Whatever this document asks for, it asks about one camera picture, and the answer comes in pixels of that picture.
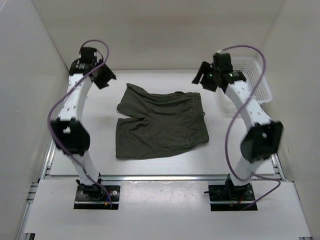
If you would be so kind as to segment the olive green shorts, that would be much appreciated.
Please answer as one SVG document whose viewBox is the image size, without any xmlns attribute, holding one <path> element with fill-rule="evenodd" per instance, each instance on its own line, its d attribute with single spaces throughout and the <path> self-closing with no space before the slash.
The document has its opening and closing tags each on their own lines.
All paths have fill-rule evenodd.
<svg viewBox="0 0 320 240">
<path fill-rule="evenodd" d="M 119 160 L 172 157 L 210 140 L 198 92 L 156 94 L 128 83 L 116 109 L 127 116 L 116 124 Z"/>
</svg>

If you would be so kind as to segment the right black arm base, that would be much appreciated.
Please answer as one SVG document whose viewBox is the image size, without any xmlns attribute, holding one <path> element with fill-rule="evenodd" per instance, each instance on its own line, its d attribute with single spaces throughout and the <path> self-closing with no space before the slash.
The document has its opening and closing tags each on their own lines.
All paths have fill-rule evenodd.
<svg viewBox="0 0 320 240">
<path fill-rule="evenodd" d="M 208 185 L 203 193 L 209 196 L 211 212 L 258 210 L 252 184 L 235 186 L 229 175 L 224 184 Z"/>
</svg>

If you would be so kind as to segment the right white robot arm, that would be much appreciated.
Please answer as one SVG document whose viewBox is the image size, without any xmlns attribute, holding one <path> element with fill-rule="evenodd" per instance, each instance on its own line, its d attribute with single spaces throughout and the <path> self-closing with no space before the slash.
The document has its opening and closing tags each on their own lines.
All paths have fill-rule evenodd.
<svg viewBox="0 0 320 240">
<path fill-rule="evenodd" d="M 242 186 L 247 185 L 257 169 L 279 149 L 283 124 L 273 121 L 253 98 L 250 82 L 241 71 L 235 71 L 227 52 L 217 52 L 213 62 L 202 62 L 192 81 L 209 91 L 221 89 L 236 107 L 246 127 L 246 135 L 240 142 L 241 157 L 235 168 L 230 168 L 230 181 L 224 193 L 230 200 L 238 199 Z"/>
</svg>

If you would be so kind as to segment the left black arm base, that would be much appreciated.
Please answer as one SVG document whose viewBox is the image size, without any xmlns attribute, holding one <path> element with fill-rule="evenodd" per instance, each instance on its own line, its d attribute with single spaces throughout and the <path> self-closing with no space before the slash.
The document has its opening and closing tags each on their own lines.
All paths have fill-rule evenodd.
<svg viewBox="0 0 320 240">
<path fill-rule="evenodd" d="M 105 185 L 109 193 L 95 185 L 78 185 L 73 208 L 76 210 L 118 210 L 120 202 L 120 185 Z"/>
</svg>

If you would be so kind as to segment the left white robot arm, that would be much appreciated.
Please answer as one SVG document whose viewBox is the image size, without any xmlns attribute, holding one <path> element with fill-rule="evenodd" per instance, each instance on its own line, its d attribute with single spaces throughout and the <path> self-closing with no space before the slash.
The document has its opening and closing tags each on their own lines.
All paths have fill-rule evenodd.
<svg viewBox="0 0 320 240">
<path fill-rule="evenodd" d="M 91 138 L 82 124 L 83 110 L 92 85 L 101 90 L 115 79 L 102 54 L 94 47 L 82 46 L 79 58 L 70 66 L 67 93 L 58 101 L 61 110 L 55 119 L 51 114 L 47 117 L 56 147 L 71 160 L 79 175 L 78 184 L 89 186 L 87 194 L 93 200 L 103 198 L 105 188 L 89 154 Z"/>
</svg>

